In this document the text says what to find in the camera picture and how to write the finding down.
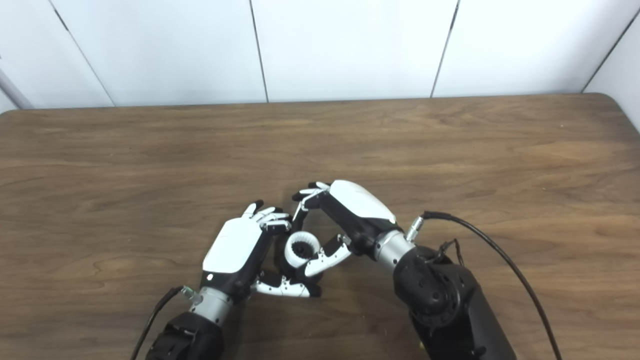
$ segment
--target black inner ring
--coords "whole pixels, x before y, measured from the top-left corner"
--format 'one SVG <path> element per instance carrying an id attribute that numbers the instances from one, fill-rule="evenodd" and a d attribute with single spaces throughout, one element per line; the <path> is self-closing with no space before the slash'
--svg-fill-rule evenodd
<path id="1" fill-rule="evenodd" d="M 314 248 L 304 241 L 296 241 L 291 244 L 293 253 L 301 259 L 310 259 L 314 255 Z"/>

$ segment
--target wood grain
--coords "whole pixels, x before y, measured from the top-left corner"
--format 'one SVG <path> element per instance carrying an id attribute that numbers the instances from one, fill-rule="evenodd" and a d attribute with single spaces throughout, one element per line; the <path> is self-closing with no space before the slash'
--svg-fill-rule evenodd
<path id="1" fill-rule="evenodd" d="M 333 179 L 362 184 L 405 227 L 430 209 L 492 235 L 565 359 L 637 359 L 640 138 L 597 94 L 5 113 L 0 358 L 127 358 L 160 296 L 197 285 L 226 219 L 258 198 L 293 210 L 295 191 Z M 320 213 L 308 225 L 337 232 Z M 453 237 L 518 358 L 550 359 L 531 301 L 485 244 L 438 222 L 419 242 Z M 376 263 L 351 258 L 321 284 L 321 299 L 254 295 L 225 324 L 225 359 L 426 358 Z M 174 300 L 150 337 L 187 306 Z"/>

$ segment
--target black cable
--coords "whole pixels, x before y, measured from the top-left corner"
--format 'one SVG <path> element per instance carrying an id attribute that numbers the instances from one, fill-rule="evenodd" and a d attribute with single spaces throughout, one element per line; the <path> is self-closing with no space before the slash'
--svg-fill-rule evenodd
<path id="1" fill-rule="evenodd" d="M 524 285 L 524 288 L 527 290 L 527 293 L 531 297 L 531 300 L 533 300 L 533 304 L 536 306 L 536 310 L 538 310 L 538 314 L 540 315 L 540 319 L 542 319 L 542 324 L 544 325 L 545 330 L 547 331 L 547 336 L 549 337 L 549 342 L 551 343 L 551 347 L 554 350 L 554 354 L 556 355 L 556 359 L 557 360 L 562 360 L 562 355 L 560 354 L 560 349 L 558 348 L 556 337 L 554 336 L 554 332 L 551 329 L 551 325 L 549 324 L 549 319 L 547 318 L 547 314 L 545 313 L 545 310 L 542 308 L 542 304 L 540 304 L 540 300 L 538 300 L 538 297 L 536 296 L 536 293 L 533 291 L 533 288 L 529 284 L 529 281 L 527 281 L 527 279 L 524 277 L 524 275 L 522 274 L 520 269 L 518 269 L 518 267 L 515 265 L 513 260 L 511 260 L 511 258 L 507 255 L 507 253 L 504 252 L 504 250 L 502 250 L 498 246 L 498 244 L 496 244 L 495 241 L 493 241 L 489 236 L 484 234 L 480 229 L 476 228 L 475 226 L 471 225 L 470 223 L 468 223 L 468 222 L 466 222 L 466 221 L 464 221 L 464 220 L 462 220 L 462 219 L 460 219 L 458 217 L 455 217 L 455 216 L 453 216 L 451 214 L 439 213 L 439 212 L 436 212 L 436 211 L 425 211 L 424 214 L 422 215 L 422 218 L 424 220 L 427 220 L 427 219 L 430 219 L 430 218 L 435 218 L 435 219 L 440 219 L 440 220 L 448 220 L 448 221 L 451 221 L 451 222 L 455 222 L 455 223 L 457 223 L 459 225 L 462 225 L 462 226 L 466 227 L 467 229 L 471 230 L 472 232 L 474 232 L 476 235 L 478 235 L 482 240 L 484 240 L 484 242 L 489 244 L 489 246 L 493 250 L 495 250 L 498 254 L 500 254 L 500 256 L 509 265 L 509 267 L 511 267 L 511 269 L 516 274 L 516 276 L 518 277 L 520 282 Z"/>
<path id="2" fill-rule="evenodd" d="M 458 239 L 445 241 L 438 249 L 436 256 L 433 259 L 429 259 L 427 262 L 428 263 L 439 262 L 442 258 L 444 258 L 444 256 L 447 254 L 447 250 L 449 250 L 449 247 L 453 244 L 456 244 L 456 254 L 458 255 L 458 264 L 460 264 L 461 266 L 465 266 L 465 261 L 464 259 L 462 259 L 462 252 L 460 250 L 460 242 L 458 241 Z"/>
<path id="3" fill-rule="evenodd" d="M 151 325 L 154 323 L 154 320 L 156 319 L 156 316 L 158 315 L 160 310 L 162 310 L 162 308 L 166 305 L 166 303 L 169 302 L 169 300 L 171 300 L 174 296 L 178 295 L 178 293 L 180 293 L 180 291 L 182 291 L 183 288 L 184 286 L 172 288 L 166 294 L 164 294 L 164 296 L 156 304 L 156 307 L 154 308 L 153 312 L 151 312 L 151 316 L 149 317 L 149 320 L 147 320 L 147 324 L 145 325 L 145 328 L 142 330 L 142 334 L 140 334 L 140 339 L 138 339 L 138 343 L 136 344 L 136 347 L 133 348 L 133 353 L 131 354 L 131 360 L 136 360 L 136 357 L 138 356 L 138 352 L 140 352 L 140 347 L 142 347 L 142 343 L 145 342 L 145 338 L 147 337 L 147 334 L 151 329 Z"/>

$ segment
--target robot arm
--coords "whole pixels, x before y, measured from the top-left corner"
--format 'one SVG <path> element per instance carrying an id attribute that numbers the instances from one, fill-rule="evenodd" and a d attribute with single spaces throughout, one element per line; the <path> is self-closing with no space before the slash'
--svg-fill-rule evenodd
<path id="1" fill-rule="evenodd" d="M 405 235 L 380 200 L 345 180 L 310 183 L 293 199 L 300 203 L 292 231 L 302 229 L 310 209 L 321 209 L 345 232 L 343 244 L 350 252 L 369 256 L 390 273 L 395 293 L 408 306 L 413 326 L 432 360 L 516 359 L 471 272 L 441 252 L 414 244 L 422 218 L 416 219 Z M 308 281 L 308 275 L 317 274 L 307 273 L 307 269 L 316 268 L 314 261 L 311 258 L 299 265 L 294 277 Z M 297 265 L 289 259 L 287 262 L 291 267 Z"/>
<path id="2" fill-rule="evenodd" d="M 182 289 L 192 302 L 191 309 L 166 324 L 148 351 L 147 360 L 219 359 L 224 349 L 221 326 L 234 304 L 246 300 L 253 291 L 296 297 L 315 293 L 303 284 L 296 291 L 265 288 L 269 276 L 260 266 L 272 238 L 288 231 L 291 223 L 289 215 L 281 209 L 270 207 L 259 211 L 262 205 L 261 200 L 250 204 L 240 217 L 225 222 L 202 263 L 199 293 L 187 287 L 176 288 Z M 288 288 L 288 283 L 289 280 L 281 279 L 271 289 Z"/>

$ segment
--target white ring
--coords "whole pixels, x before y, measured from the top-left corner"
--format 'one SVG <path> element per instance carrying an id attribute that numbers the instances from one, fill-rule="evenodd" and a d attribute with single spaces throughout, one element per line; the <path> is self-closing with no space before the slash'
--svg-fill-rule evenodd
<path id="1" fill-rule="evenodd" d="M 296 231 L 295 233 L 291 234 L 291 236 L 287 240 L 287 243 L 284 245 L 284 258 L 287 260 L 289 265 L 293 266 L 296 269 L 308 263 L 309 261 L 309 259 L 303 259 L 296 255 L 295 252 L 293 252 L 293 243 L 297 242 L 309 244 L 314 250 L 314 254 L 320 251 L 320 241 L 318 241 L 318 239 L 312 233 L 308 233 L 306 231 Z"/>

